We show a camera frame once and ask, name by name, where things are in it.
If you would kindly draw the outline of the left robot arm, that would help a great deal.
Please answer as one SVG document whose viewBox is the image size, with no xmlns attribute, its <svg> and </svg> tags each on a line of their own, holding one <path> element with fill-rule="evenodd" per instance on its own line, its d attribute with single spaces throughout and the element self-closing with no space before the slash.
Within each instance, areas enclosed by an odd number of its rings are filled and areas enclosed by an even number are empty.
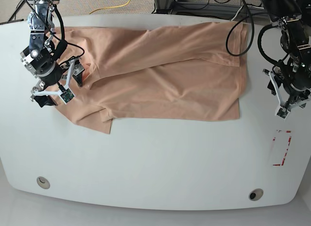
<svg viewBox="0 0 311 226">
<path fill-rule="evenodd" d="M 268 89 L 277 96 L 276 115 L 285 119 L 295 107 L 304 108 L 311 99 L 311 45 L 306 26 L 311 24 L 311 0 L 261 0 L 271 23 L 258 35 L 257 45 L 262 57 L 273 65 L 263 72 L 270 77 Z M 278 61 L 262 48 L 264 33 L 281 30 L 280 44 L 285 58 Z"/>
</svg>

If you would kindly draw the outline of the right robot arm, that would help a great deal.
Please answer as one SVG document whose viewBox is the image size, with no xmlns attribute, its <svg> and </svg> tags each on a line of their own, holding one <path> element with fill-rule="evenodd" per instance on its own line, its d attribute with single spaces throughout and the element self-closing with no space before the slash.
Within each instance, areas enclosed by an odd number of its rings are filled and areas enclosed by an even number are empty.
<svg viewBox="0 0 311 226">
<path fill-rule="evenodd" d="M 21 52 L 24 67 L 38 78 L 31 90 L 31 101 L 40 107 L 56 106 L 54 97 L 64 104 L 74 98 L 69 87 L 71 79 L 82 86 L 84 68 L 80 56 L 72 56 L 58 64 L 58 59 L 70 45 L 65 39 L 65 27 L 57 9 L 60 0 L 23 0 L 31 9 L 27 18 L 30 41 Z"/>
</svg>

